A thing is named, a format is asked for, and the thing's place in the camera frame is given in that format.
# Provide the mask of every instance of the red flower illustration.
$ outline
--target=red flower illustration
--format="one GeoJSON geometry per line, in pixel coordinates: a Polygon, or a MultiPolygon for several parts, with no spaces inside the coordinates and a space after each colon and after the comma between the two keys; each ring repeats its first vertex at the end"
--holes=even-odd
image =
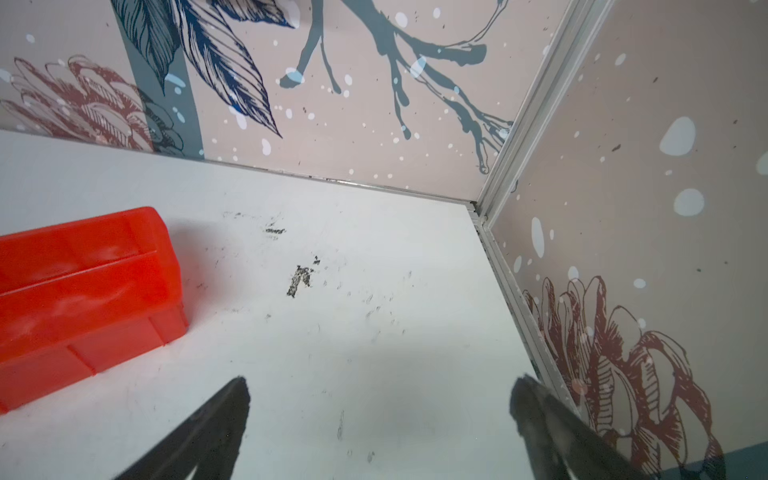
{"type": "Polygon", "coordinates": [[[541,301],[523,292],[581,417],[648,475],[673,458],[682,478],[726,478],[710,402],[685,349],[663,333],[643,332],[644,321],[622,306],[608,314],[606,292],[600,276],[586,288],[572,280],[560,296],[545,278],[541,301]],[[701,459],[700,471],[689,470],[701,459]]]}
{"type": "Polygon", "coordinates": [[[0,104],[32,131],[53,137],[181,155],[183,142],[159,105],[117,72],[76,55],[39,71],[15,59],[21,104],[0,104]]]}

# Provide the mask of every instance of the floral wallpaper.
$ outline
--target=floral wallpaper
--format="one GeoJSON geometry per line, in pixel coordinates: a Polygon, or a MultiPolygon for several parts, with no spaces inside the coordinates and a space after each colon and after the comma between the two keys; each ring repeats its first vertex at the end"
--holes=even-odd
{"type": "Polygon", "coordinates": [[[581,418],[654,477],[768,448],[765,25],[617,2],[492,227],[581,418]]]}
{"type": "Polygon", "coordinates": [[[2,7],[0,127],[475,200],[568,2],[59,3],[2,7]]]}

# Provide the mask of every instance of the navy blue leaf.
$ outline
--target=navy blue leaf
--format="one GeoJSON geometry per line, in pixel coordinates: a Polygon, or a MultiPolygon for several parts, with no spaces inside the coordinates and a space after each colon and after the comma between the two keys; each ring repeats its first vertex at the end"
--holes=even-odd
{"type": "Polygon", "coordinates": [[[170,0],[170,10],[184,53],[205,83],[235,110],[280,135],[261,73],[218,8],[210,0],[170,0]]]}
{"type": "Polygon", "coordinates": [[[275,0],[213,0],[213,3],[235,20],[291,26],[275,0]]]}
{"type": "Polygon", "coordinates": [[[168,65],[180,45],[166,0],[112,0],[112,8],[123,24],[128,40],[165,89],[168,65]]]}

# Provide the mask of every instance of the white table surface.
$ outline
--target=white table surface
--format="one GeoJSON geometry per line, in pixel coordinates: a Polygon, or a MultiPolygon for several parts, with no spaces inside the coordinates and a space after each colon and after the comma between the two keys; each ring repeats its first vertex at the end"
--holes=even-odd
{"type": "Polygon", "coordinates": [[[4,131],[0,205],[0,234],[155,207],[191,322],[0,416],[0,478],[112,478],[235,376],[233,478],[532,478],[531,363],[463,206],[4,131]]]}

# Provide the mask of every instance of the red plastic box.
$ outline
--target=red plastic box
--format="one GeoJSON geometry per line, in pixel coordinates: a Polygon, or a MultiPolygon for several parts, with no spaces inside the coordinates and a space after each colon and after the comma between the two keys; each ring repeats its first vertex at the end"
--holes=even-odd
{"type": "Polygon", "coordinates": [[[186,331],[154,208],[0,237],[0,413],[186,331]]]}

